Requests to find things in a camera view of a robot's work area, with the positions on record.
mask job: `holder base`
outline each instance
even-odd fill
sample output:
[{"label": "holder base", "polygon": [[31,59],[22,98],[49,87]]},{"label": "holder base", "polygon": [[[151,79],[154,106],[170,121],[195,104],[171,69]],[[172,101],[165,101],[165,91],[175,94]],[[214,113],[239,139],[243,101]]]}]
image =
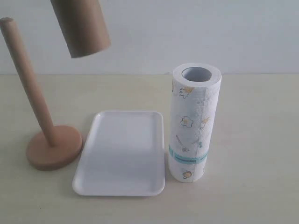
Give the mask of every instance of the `holder base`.
[{"label": "holder base", "polygon": [[59,144],[51,147],[42,132],[36,134],[28,144],[26,156],[29,163],[39,170],[54,170],[71,163],[82,149],[79,131],[70,126],[54,126]]}]

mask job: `white plastic tray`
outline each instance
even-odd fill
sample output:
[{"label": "white plastic tray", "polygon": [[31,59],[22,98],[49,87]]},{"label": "white plastic tray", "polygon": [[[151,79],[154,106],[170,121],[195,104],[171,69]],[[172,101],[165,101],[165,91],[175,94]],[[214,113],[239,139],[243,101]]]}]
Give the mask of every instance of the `white plastic tray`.
[{"label": "white plastic tray", "polygon": [[105,111],[93,119],[72,186],[85,196],[153,196],[164,172],[162,115]]}]

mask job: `paper towel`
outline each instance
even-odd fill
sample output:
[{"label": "paper towel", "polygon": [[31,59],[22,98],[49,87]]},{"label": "paper towel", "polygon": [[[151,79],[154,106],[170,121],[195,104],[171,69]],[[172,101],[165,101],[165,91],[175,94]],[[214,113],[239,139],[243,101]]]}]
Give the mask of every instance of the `paper towel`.
[{"label": "paper towel", "polygon": [[181,182],[204,173],[221,84],[221,72],[208,64],[174,69],[171,98],[169,169]]}]

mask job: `teal stripe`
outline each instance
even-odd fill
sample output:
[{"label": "teal stripe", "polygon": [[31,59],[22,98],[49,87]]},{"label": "teal stripe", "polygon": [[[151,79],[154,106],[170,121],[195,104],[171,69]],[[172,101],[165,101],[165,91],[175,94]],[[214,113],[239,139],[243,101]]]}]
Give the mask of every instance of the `teal stripe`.
[{"label": "teal stripe", "polygon": [[205,153],[203,156],[200,156],[200,157],[184,157],[184,156],[181,156],[181,155],[175,153],[169,145],[169,154],[176,161],[178,161],[180,163],[183,163],[183,164],[199,164],[207,157],[208,152]]}]

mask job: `white wall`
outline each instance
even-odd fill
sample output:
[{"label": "white wall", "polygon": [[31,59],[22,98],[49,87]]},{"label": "white wall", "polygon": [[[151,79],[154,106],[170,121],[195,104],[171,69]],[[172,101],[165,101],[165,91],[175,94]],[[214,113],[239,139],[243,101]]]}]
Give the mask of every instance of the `white wall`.
[{"label": "white wall", "polygon": [[[163,74],[185,62],[226,73],[299,72],[297,0],[101,0],[112,46],[71,59],[50,0],[1,0],[36,72]],[[0,73],[16,73],[0,38]]]}]

